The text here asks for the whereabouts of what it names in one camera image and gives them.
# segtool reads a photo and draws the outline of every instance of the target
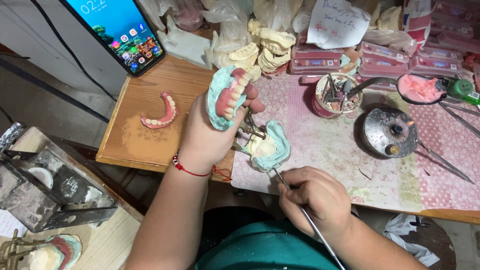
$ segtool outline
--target forearm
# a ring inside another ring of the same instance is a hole
[[[171,165],[135,237],[127,270],[185,270],[195,260],[208,176]]]
[[[354,218],[345,241],[335,243],[337,255],[352,270],[426,270],[410,253]]]

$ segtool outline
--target pink floral tablecloth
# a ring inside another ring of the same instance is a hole
[[[267,107],[265,112],[254,115],[256,124],[278,120],[290,139],[292,154],[280,170],[306,165],[320,168],[345,185],[352,202],[382,209],[478,210],[480,183],[472,185],[452,174],[422,148],[401,159],[379,160],[359,140],[361,114],[374,107],[373,103],[399,108],[414,119],[426,146],[478,182],[480,139],[440,105],[409,105],[397,93],[366,89],[361,109],[335,119],[323,119],[311,108],[316,85],[302,85],[299,78],[283,74],[274,79],[262,77],[254,84]],[[479,117],[454,111],[480,127]],[[244,144],[246,139],[241,135],[239,143]],[[249,157],[239,152],[235,154],[232,179],[235,187],[277,194],[274,172],[257,171]]]

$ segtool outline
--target smartphone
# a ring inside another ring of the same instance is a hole
[[[132,76],[165,57],[165,50],[134,0],[60,0]]]

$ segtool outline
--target paper note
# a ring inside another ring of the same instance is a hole
[[[307,43],[322,49],[352,47],[367,31],[370,15],[345,0],[317,0],[308,27]]]
[[[0,209],[0,235],[13,237],[13,231],[18,229],[18,236],[22,237],[27,228],[18,221],[9,211]]]

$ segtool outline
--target green shirt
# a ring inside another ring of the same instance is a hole
[[[252,223],[200,258],[196,270],[338,270],[327,249],[289,221]]]

